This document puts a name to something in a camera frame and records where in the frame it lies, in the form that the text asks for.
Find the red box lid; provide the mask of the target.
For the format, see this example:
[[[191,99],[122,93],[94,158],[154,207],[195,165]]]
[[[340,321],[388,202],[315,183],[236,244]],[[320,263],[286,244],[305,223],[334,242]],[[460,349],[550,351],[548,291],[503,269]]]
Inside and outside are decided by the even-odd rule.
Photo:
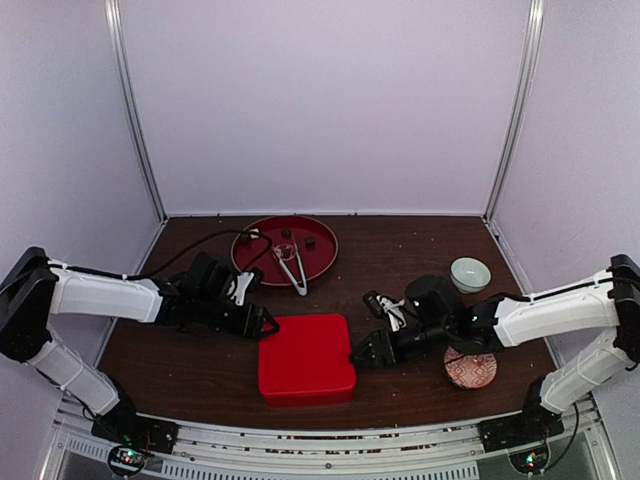
[[[258,388],[286,392],[356,387],[347,319],[337,313],[278,317],[259,343]]]

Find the metal serving tongs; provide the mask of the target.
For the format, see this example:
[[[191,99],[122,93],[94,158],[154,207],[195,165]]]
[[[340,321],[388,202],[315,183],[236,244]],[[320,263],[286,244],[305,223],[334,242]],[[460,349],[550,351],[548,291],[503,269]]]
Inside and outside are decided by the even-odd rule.
[[[275,245],[271,252],[276,265],[297,294],[306,296],[308,294],[308,280],[296,242]]]

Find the red chocolate box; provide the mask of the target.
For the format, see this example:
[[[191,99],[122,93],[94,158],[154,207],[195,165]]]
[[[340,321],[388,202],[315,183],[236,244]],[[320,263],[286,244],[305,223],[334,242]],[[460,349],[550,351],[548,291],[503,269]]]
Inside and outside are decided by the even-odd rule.
[[[291,392],[260,390],[265,404],[273,408],[301,408],[349,403],[354,397],[354,392],[354,385],[328,390],[300,390]]]

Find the round red tray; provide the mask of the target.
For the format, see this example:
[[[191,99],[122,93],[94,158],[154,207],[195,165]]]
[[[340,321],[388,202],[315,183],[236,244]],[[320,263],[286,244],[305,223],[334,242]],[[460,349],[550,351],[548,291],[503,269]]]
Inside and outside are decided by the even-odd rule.
[[[242,242],[242,236],[251,229],[259,230],[259,237],[249,244]],[[282,229],[290,229],[292,237],[283,238]],[[314,237],[316,247],[307,249],[305,239]],[[267,217],[249,225],[246,232],[234,240],[231,260],[239,270],[259,268],[264,273],[263,283],[271,287],[291,287],[272,256],[272,248],[281,243],[295,241],[298,245],[308,282],[323,275],[335,262],[338,255],[338,241],[334,232],[321,221],[305,216]]]

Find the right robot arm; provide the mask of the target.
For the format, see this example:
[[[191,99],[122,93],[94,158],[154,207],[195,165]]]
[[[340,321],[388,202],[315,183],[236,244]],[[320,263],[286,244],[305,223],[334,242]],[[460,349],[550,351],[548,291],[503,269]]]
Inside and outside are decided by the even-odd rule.
[[[374,317],[415,322],[370,333],[350,355],[354,366],[399,365],[442,345],[464,357],[493,354],[541,337],[600,329],[573,360],[530,385],[512,423],[522,441],[535,440],[578,399],[639,364],[639,266],[625,254],[613,256],[603,271],[544,293],[497,294],[467,307],[444,278],[424,275],[404,296],[410,309],[375,291],[364,295]]]

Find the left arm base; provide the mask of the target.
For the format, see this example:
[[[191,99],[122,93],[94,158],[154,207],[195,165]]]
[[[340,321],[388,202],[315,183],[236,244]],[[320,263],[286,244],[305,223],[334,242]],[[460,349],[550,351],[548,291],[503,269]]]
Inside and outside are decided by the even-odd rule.
[[[114,443],[106,457],[107,467],[116,476],[130,479],[140,474],[158,454],[171,454],[179,426],[170,421],[134,415],[129,423],[84,410],[92,420],[91,434]]]

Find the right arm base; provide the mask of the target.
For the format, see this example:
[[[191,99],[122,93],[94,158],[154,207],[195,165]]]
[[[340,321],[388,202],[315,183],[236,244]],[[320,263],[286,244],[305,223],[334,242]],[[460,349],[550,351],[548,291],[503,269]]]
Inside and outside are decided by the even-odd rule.
[[[521,474],[540,474],[551,463],[548,440],[564,432],[558,415],[518,413],[478,424],[486,453],[508,451],[512,467]]]

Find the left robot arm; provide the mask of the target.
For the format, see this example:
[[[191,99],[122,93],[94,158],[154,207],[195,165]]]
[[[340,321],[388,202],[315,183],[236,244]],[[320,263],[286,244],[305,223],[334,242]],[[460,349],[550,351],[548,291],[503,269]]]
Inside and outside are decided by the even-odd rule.
[[[121,443],[133,444],[144,433],[133,401],[64,342],[56,329],[60,319],[197,324],[262,340],[278,333],[280,325],[249,299],[261,279],[257,269],[238,272],[206,253],[197,254],[186,271],[161,278],[71,266],[29,247],[1,283],[1,353],[31,366],[80,400]]]

